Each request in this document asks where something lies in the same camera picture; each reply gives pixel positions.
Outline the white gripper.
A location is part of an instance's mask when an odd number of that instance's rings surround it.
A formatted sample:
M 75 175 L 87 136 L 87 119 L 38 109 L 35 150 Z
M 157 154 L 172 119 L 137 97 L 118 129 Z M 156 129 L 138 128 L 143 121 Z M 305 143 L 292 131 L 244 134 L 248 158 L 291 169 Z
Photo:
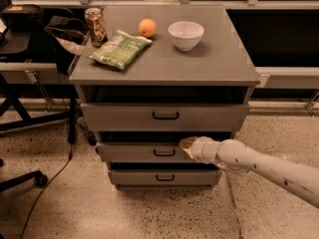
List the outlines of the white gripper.
M 182 139 L 178 145 L 195 161 L 206 164 L 216 164 L 216 156 L 221 142 L 206 136 L 191 136 Z

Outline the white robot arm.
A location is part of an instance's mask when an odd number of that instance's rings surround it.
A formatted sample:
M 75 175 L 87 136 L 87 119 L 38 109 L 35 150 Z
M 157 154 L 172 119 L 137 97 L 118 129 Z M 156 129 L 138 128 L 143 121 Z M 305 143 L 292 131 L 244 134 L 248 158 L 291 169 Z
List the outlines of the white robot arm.
M 179 147 L 193 160 L 235 174 L 255 172 L 309 204 L 319 207 L 319 169 L 263 154 L 235 139 L 206 136 L 183 139 Z

